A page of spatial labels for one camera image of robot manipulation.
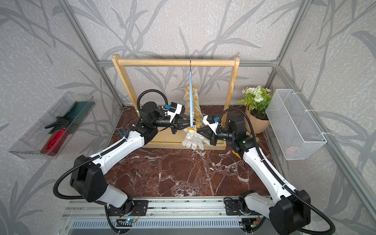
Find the blue clip hanger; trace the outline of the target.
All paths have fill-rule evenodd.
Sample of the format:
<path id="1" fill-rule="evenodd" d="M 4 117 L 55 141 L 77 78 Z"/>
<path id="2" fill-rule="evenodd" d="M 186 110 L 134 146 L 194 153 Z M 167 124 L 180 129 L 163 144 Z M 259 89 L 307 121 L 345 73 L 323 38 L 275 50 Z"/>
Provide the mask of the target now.
<path id="1" fill-rule="evenodd" d="M 189 69 L 189 104 L 190 104 L 190 127 L 194 127 L 194 115 L 193 115 L 193 76 L 192 76 L 192 60 L 190 59 Z"/>

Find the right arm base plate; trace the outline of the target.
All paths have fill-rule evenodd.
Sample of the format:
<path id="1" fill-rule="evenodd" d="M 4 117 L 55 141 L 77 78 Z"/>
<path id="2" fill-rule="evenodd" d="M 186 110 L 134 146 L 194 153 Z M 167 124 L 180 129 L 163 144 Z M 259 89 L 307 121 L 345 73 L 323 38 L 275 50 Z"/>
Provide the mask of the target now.
<path id="1" fill-rule="evenodd" d="M 252 215 L 253 212 L 246 211 L 246 209 L 242 209 L 238 199 L 233 199 L 230 197 L 225 197 L 223 199 L 226 215 Z"/>

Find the white glove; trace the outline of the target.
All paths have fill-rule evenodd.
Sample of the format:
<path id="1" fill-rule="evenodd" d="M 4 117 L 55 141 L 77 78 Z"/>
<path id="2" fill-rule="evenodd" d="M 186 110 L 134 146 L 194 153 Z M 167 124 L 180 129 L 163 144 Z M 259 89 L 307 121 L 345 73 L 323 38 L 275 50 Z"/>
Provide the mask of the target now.
<path id="1" fill-rule="evenodd" d="M 186 137 L 182 141 L 182 146 L 185 146 L 186 148 L 190 148 L 192 150 L 196 150 L 197 148 L 204 150 L 204 144 L 210 145 L 209 140 L 197 133 L 194 128 L 188 127 L 185 128 L 184 131 L 186 132 Z"/>
<path id="2" fill-rule="evenodd" d="M 204 116 L 203 116 L 201 110 L 196 109 L 194 107 L 194 109 L 193 109 L 193 115 L 194 115 L 194 119 L 195 119 L 196 125 L 200 126 L 200 127 L 203 127 L 204 126 L 204 123 L 203 123 L 203 117 Z"/>

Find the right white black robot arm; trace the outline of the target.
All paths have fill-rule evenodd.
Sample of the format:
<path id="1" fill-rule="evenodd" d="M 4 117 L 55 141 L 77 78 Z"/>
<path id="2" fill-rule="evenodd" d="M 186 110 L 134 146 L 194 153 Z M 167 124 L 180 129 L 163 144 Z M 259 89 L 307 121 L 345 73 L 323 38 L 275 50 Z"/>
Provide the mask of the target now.
<path id="1" fill-rule="evenodd" d="M 204 128 L 198 133 L 207 138 L 211 145 L 217 141 L 226 141 L 239 158 L 244 160 L 261 179 L 270 197 L 258 193 L 243 193 L 239 202 L 244 212 L 257 212 L 270 220 L 273 228 L 280 235 L 290 235 L 300 231 L 309 235 L 332 235 L 335 224 L 310 202 L 310 196 L 305 190 L 298 191 L 290 184 L 266 158 L 259 147 L 255 132 L 246 134 L 245 123 L 250 122 L 244 112 L 228 119 L 224 127 L 221 117 L 206 115 L 203 117 Z M 311 213 L 314 212 L 327 222 L 329 228 L 325 231 L 314 231 L 305 228 L 311 223 Z"/>

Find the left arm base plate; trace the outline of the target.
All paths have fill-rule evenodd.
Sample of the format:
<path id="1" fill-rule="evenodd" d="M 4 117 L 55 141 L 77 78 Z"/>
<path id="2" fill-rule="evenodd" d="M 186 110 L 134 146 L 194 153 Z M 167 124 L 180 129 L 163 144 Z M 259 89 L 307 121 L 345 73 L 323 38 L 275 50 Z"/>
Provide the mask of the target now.
<path id="1" fill-rule="evenodd" d="M 110 205 L 107 211 L 109 216 L 146 216 L 148 203 L 148 200 L 133 200 L 126 202 L 124 208 L 116 208 Z"/>

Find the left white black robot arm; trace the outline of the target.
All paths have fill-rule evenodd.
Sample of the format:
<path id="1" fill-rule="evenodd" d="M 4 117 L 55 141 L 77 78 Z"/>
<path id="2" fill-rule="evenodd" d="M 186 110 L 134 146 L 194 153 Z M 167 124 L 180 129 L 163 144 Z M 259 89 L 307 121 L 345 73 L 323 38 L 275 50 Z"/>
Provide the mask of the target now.
<path id="1" fill-rule="evenodd" d="M 85 199 L 87 202 L 111 205 L 123 212 L 130 211 L 133 206 L 131 197 L 109 185 L 105 175 L 130 153 L 152 141 L 160 127 L 171 129 L 173 134 L 189 127 L 189 118 L 182 109 L 181 104 L 174 102 L 162 108 L 152 101 L 147 102 L 140 110 L 138 123 L 127 130 L 119 141 L 90 157 L 77 157 L 73 168 L 55 182 L 54 195 L 64 200 Z M 71 177 L 70 186 L 78 192 L 78 196 L 63 195 L 59 192 L 59 185 L 67 176 Z"/>

